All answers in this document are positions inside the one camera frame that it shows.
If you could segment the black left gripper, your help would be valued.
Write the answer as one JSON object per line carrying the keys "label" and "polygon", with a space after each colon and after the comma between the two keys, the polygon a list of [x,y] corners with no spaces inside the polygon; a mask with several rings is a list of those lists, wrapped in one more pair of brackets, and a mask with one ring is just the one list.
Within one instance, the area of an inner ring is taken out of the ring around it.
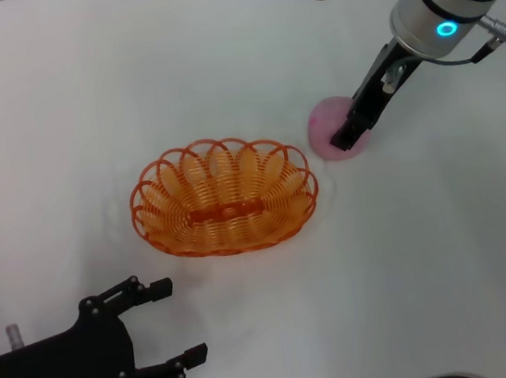
{"label": "black left gripper", "polygon": [[64,333],[0,356],[0,378],[187,378],[187,371],[205,364],[207,344],[135,369],[130,335],[118,318],[133,307],[168,299],[172,292],[169,277],[145,286],[132,275],[82,300],[77,321]]}

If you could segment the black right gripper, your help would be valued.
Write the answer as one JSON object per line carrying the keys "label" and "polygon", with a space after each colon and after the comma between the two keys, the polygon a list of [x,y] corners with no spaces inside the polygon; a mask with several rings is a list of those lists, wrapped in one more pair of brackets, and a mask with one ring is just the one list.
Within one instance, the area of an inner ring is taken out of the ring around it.
{"label": "black right gripper", "polygon": [[332,146],[349,151],[373,128],[393,95],[422,63],[397,41],[383,46],[354,94],[346,121],[330,139]]}

